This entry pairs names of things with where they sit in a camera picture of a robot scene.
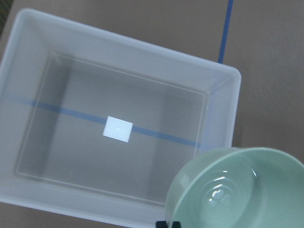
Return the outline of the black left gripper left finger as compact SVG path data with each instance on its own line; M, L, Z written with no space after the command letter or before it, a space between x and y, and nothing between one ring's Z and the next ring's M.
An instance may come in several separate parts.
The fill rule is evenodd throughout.
M168 228L166 221L156 221L155 223L156 228Z

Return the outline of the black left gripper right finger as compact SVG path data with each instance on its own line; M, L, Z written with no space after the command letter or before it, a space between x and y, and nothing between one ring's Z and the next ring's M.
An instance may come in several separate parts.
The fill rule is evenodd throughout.
M174 221L174 222L172 223L172 228L181 228L180 222Z

